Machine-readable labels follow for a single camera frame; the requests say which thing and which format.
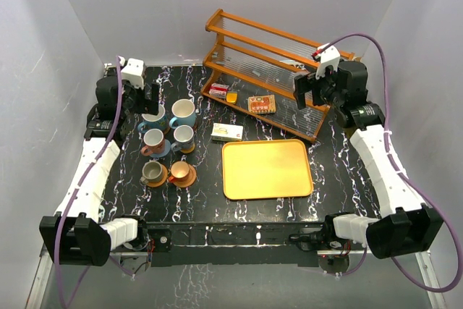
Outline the large blue mug back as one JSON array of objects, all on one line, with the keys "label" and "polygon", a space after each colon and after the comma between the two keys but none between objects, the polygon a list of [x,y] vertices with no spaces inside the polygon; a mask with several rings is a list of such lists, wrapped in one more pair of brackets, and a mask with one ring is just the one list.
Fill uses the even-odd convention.
[{"label": "large blue mug back", "polygon": [[142,114],[142,121],[137,126],[137,130],[141,134],[145,134],[148,130],[157,129],[164,131],[166,126],[169,124],[169,121],[166,116],[166,110],[162,105],[159,105],[159,110],[157,115],[152,114]]}]

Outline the large blue mug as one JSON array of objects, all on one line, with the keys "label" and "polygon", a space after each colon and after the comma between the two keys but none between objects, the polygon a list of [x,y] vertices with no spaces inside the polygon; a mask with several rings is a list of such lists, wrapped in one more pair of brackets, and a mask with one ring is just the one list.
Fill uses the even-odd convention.
[{"label": "large blue mug", "polygon": [[187,125],[191,128],[195,127],[196,108],[191,100],[179,99],[172,105],[171,112],[173,117],[169,121],[169,126],[173,130],[182,125]]},{"label": "large blue mug", "polygon": [[159,110],[157,115],[152,114],[142,114],[142,121],[137,126],[137,130],[141,134],[145,134],[148,130],[157,129],[164,131],[166,126],[169,124],[169,121],[166,116],[166,110],[162,105],[159,105]]}]

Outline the large blue mug front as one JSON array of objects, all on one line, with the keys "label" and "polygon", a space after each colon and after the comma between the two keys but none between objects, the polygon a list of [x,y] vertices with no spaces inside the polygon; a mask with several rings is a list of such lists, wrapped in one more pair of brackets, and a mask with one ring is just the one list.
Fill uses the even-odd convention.
[{"label": "large blue mug front", "polygon": [[191,128],[195,127],[196,108],[191,100],[179,99],[172,105],[171,112],[173,117],[169,121],[169,126],[173,130],[182,125],[187,125]]}]

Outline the pink grey mug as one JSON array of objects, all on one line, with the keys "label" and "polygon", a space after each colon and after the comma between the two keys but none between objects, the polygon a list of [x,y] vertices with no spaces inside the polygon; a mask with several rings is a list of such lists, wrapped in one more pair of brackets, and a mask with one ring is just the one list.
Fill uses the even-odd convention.
[{"label": "pink grey mug", "polygon": [[158,129],[148,130],[143,136],[144,146],[140,152],[144,156],[162,156],[166,150],[164,133]]}]

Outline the grey blue speckled mug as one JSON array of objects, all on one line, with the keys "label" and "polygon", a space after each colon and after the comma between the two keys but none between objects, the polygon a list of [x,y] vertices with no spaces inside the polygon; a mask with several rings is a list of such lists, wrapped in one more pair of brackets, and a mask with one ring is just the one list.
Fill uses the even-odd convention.
[{"label": "grey blue speckled mug", "polygon": [[171,144],[171,150],[173,152],[180,151],[181,149],[188,149],[193,144],[195,144],[194,140],[194,132],[191,128],[187,128],[185,130],[174,130],[174,142]]}]

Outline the small red orange cup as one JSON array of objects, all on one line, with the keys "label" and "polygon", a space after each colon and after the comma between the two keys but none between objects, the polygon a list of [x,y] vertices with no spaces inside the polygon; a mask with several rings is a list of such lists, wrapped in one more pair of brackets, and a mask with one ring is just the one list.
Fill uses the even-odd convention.
[{"label": "small red orange cup", "polygon": [[171,183],[186,183],[191,177],[190,165],[186,161],[172,164],[168,181]]}]

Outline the light wooden ridged coaster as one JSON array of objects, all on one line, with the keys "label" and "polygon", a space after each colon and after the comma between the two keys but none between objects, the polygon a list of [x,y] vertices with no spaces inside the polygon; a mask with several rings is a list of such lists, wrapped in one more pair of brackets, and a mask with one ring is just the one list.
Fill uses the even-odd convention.
[{"label": "light wooden ridged coaster", "polygon": [[171,181],[171,183],[173,183],[175,186],[180,187],[180,188],[186,188],[186,187],[191,186],[197,178],[197,172],[192,165],[189,164],[188,167],[189,167],[189,172],[185,178],[175,179],[173,177],[173,180]]}]

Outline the blue paper coaster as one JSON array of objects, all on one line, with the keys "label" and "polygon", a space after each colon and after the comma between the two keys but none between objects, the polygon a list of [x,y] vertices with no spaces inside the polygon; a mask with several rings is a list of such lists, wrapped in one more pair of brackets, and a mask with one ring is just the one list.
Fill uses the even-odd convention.
[{"label": "blue paper coaster", "polygon": [[150,154],[151,158],[163,158],[166,156],[169,151],[171,150],[171,143],[167,139],[163,139],[155,146],[150,147]]}]

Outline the orange black paper coaster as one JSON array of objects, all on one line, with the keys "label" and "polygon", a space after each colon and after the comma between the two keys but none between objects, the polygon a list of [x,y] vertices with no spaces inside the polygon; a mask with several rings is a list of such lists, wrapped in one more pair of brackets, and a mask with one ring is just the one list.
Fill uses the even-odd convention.
[{"label": "orange black paper coaster", "polygon": [[183,154],[188,154],[188,153],[193,152],[194,149],[195,149],[195,147],[196,147],[195,144],[193,144],[193,145],[192,145],[190,148],[188,148],[188,149],[181,149],[180,152],[183,153]]}]

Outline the orange snack package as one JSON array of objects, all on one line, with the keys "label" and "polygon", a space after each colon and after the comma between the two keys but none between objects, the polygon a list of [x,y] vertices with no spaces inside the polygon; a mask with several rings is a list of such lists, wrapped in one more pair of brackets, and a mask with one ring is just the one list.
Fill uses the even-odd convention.
[{"label": "orange snack package", "polygon": [[247,99],[248,111],[253,114],[274,114],[276,112],[275,95],[250,96]]}]

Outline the red white small box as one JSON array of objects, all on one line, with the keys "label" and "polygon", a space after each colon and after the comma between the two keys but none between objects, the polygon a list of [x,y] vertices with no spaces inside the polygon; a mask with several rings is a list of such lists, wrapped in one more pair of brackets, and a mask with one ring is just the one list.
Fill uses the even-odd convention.
[{"label": "red white small box", "polygon": [[208,93],[216,98],[225,99],[228,91],[228,85],[213,83],[211,84]]}]

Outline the orange yellow small packet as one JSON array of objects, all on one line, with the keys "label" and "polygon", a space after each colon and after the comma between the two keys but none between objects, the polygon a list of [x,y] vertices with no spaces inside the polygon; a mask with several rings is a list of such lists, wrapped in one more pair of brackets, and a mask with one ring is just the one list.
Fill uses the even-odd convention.
[{"label": "orange yellow small packet", "polygon": [[235,104],[237,102],[237,99],[238,99],[238,93],[237,92],[229,91],[226,94],[226,102],[227,103]]}]

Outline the yellow serving tray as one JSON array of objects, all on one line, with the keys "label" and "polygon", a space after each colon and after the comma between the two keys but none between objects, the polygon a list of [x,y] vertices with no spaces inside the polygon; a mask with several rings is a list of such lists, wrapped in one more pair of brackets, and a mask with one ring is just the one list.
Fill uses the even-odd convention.
[{"label": "yellow serving tray", "polygon": [[227,143],[222,148],[224,194],[230,200],[307,197],[313,181],[301,140]]}]

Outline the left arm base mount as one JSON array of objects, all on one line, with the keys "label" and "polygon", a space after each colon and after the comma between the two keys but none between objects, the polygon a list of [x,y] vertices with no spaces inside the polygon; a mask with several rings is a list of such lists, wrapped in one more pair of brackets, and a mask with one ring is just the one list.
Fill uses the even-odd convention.
[{"label": "left arm base mount", "polygon": [[137,237],[117,247],[111,251],[111,256],[120,257],[120,264],[124,266],[124,261],[142,258],[143,270],[148,270],[153,266],[154,258],[158,254],[167,254],[172,248],[171,230],[164,226],[145,226],[138,227]]}]

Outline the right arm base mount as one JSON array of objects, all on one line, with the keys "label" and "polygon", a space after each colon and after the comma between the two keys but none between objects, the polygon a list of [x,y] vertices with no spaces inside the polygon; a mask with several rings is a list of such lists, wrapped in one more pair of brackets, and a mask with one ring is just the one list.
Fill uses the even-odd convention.
[{"label": "right arm base mount", "polygon": [[332,248],[333,242],[339,243],[342,247],[348,242],[360,244],[364,248],[364,252],[357,264],[359,268],[365,262],[368,252],[366,231],[374,221],[376,219],[354,213],[335,213],[325,217],[322,227],[318,231],[291,234],[289,241],[296,244],[301,250],[312,250],[319,247]]}]

